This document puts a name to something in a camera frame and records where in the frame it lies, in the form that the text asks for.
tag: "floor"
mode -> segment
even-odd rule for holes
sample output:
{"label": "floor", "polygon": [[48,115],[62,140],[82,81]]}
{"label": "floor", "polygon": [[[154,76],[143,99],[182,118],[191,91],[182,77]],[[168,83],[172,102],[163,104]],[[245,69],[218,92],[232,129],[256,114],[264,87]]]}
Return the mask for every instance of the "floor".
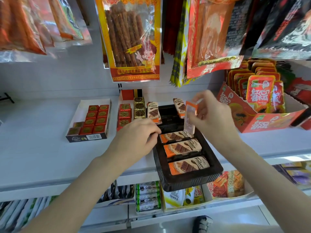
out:
{"label": "floor", "polygon": [[[233,211],[227,211],[222,213],[216,213],[212,216],[209,216],[213,219],[214,226],[221,226],[221,230],[212,231],[215,233],[248,233],[253,232],[254,228],[263,228],[266,230],[267,227],[270,225],[275,225],[276,222],[274,221],[273,217],[270,215],[269,211],[265,208],[265,206],[254,206],[249,208],[243,208]],[[172,222],[165,222],[162,224],[154,224],[146,227],[139,227],[135,229],[128,228],[122,231],[116,231],[117,233],[156,233],[156,232],[163,232],[163,233],[180,233],[180,232],[192,232],[192,224],[195,218],[188,218],[182,220],[176,220]]]}

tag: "shoe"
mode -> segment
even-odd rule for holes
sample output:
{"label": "shoe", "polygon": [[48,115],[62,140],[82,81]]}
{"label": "shoe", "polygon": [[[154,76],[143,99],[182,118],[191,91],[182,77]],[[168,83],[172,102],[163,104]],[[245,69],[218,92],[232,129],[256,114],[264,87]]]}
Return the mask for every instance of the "shoe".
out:
{"label": "shoe", "polygon": [[213,223],[209,216],[198,216],[193,223],[192,233],[207,233],[208,227]]}

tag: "yellow packaging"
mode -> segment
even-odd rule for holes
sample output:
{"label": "yellow packaging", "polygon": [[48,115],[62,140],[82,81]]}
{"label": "yellow packaging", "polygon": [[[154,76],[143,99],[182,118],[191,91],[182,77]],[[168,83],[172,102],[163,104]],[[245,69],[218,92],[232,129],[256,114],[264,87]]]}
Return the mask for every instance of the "yellow packaging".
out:
{"label": "yellow packaging", "polygon": [[160,80],[161,0],[95,1],[112,80]]}

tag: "cartoon boy illustration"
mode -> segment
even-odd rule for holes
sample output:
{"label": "cartoon boy illustration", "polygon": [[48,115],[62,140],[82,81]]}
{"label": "cartoon boy illustration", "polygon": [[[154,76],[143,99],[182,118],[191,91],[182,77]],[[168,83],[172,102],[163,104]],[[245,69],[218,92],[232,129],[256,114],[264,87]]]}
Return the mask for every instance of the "cartoon boy illustration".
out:
{"label": "cartoon boy illustration", "polygon": [[151,68],[152,71],[156,70],[156,64],[155,64],[155,56],[156,56],[156,46],[153,45],[150,41],[147,42],[147,44],[143,44],[142,50],[144,52],[143,55],[137,51],[135,53],[136,58],[141,61],[141,63],[146,68]]}

